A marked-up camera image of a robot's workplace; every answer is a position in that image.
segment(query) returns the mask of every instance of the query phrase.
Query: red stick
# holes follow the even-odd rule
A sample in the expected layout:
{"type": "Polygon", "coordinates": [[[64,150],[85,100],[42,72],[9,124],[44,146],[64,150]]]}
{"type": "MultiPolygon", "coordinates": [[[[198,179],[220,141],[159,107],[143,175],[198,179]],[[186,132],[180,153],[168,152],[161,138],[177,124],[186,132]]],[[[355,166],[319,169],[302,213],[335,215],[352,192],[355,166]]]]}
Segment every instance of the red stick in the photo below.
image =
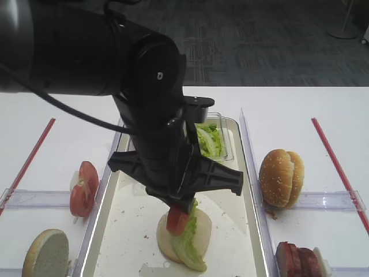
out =
{"type": "MultiPolygon", "coordinates": [[[[6,204],[10,197],[12,196],[14,190],[18,187],[20,181],[22,180],[24,174],[26,173],[31,161],[33,160],[33,158],[35,157],[37,151],[40,149],[42,143],[44,142],[45,138],[47,137],[49,131],[51,130],[51,127],[53,126],[53,124],[55,123],[55,118],[51,118],[50,121],[48,122],[46,128],[44,129],[44,131],[42,132],[39,140],[37,141],[36,145],[33,147],[31,153],[29,154],[27,160],[25,160],[21,170],[19,171],[18,175],[16,176],[16,179],[13,181],[12,185],[10,186],[9,191],[7,192],[7,195],[5,197],[5,201],[4,204],[6,204]]],[[[0,208],[0,215],[2,214],[4,208],[0,208]]]]}
{"type": "Polygon", "coordinates": [[[353,203],[355,204],[357,214],[359,214],[359,217],[362,220],[362,222],[364,224],[364,227],[365,227],[365,229],[367,230],[367,232],[369,234],[369,220],[368,220],[368,217],[365,214],[365,212],[363,211],[362,207],[360,206],[360,203],[357,201],[355,195],[353,194],[353,189],[351,187],[350,182],[348,181],[348,178],[347,178],[346,174],[344,173],[344,170],[342,169],[340,163],[338,162],[338,159],[337,159],[336,155],[334,154],[334,152],[333,152],[333,150],[332,150],[332,148],[331,148],[331,146],[328,142],[328,139],[324,135],[324,132],[323,132],[321,126],[319,125],[318,120],[316,118],[312,118],[311,121],[314,124],[314,127],[316,128],[316,130],[319,134],[319,137],[321,138],[325,148],[327,149],[328,154],[329,154],[329,156],[330,156],[330,158],[331,158],[331,160],[332,160],[332,162],[333,162],[333,164],[334,164],[334,166],[335,166],[342,182],[344,183],[346,190],[350,193],[351,199],[352,199],[353,203]]]}

